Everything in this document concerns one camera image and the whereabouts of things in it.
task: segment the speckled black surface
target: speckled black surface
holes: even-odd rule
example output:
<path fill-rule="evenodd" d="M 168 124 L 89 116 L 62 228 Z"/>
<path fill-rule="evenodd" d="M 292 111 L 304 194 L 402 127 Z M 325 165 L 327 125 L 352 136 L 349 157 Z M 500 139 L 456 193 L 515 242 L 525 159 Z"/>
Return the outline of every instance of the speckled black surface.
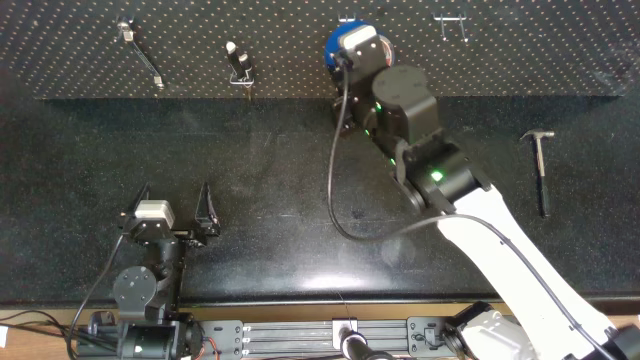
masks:
<path fill-rule="evenodd" d="M 0 306 L 77 305 L 117 237 L 115 217 L 145 182 L 190 220 L 209 181 L 222 236 L 188 253 L 183 301 L 490 298 L 475 266 L 433 229 L 363 245 L 327 214 L 325 100 L 38 102 L 0 107 Z M 443 98 L 442 122 L 502 192 L 533 242 L 588 296 L 640 295 L 640 104 L 625 98 Z M 534 127 L 553 216 L 538 216 Z M 364 134 L 339 145 L 336 210 L 374 234 L 416 220 Z M 142 251 L 125 245 L 95 293 Z"/>

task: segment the white label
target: white label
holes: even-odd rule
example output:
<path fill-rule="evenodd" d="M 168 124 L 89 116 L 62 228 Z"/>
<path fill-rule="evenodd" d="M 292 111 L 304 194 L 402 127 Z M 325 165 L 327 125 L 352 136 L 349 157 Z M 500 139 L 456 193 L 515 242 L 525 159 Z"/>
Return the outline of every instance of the white label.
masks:
<path fill-rule="evenodd" d="M 7 347 L 7 332 L 8 331 L 9 331 L 8 327 L 0 326 L 0 347 L 1 348 Z"/>

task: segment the black countertop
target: black countertop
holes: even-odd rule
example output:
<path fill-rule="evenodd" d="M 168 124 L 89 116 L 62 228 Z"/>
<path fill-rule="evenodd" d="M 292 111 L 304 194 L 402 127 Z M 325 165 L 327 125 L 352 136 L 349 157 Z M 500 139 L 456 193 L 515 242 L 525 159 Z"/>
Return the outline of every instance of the black countertop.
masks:
<path fill-rule="evenodd" d="M 463 301 L 496 295 L 435 229 L 352 243 L 326 209 L 333 126 L 327 100 L 35 101 L 5 92 L 0 107 L 0 306 L 77 306 L 140 186 L 192 219 L 208 181 L 222 236 L 189 250 L 183 304 Z M 625 98 L 439 99 L 450 129 L 502 192 L 532 241 L 592 299 L 640 298 L 640 103 Z M 553 215 L 538 215 L 532 141 L 545 141 Z M 336 212 L 352 232 L 417 220 L 364 133 L 342 140 Z M 142 260 L 126 244 L 97 288 Z"/>

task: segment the green light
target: green light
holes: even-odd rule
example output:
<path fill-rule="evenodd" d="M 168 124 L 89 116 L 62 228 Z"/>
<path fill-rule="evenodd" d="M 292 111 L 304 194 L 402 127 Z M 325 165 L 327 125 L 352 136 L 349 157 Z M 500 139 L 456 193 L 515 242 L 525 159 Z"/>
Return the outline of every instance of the green light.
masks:
<path fill-rule="evenodd" d="M 431 173 L 431 178 L 435 181 L 438 182 L 440 180 L 442 180 L 444 178 L 444 175 L 442 175 L 442 173 L 438 170 L 435 170 L 434 172 Z"/>

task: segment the black pegboard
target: black pegboard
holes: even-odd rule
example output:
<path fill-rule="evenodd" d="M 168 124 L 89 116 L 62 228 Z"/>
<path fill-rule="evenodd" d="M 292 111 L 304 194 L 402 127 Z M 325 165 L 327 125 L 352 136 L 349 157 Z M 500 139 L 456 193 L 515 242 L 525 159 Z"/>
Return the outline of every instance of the black pegboard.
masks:
<path fill-rule="evenodd" d="M 338 16 L 376 25 L 436 95 L 621 95 L 640 78 L 638 0 L 0 0 L 0 64 L 39 98 L 242 97 L 224 55 L 254 59 L 256 97 L 332 97 L 323 47 Z M 433 14 L 465 13 L 469 42 Z M 136 36 L 167 83 L 117 36 Z"/>

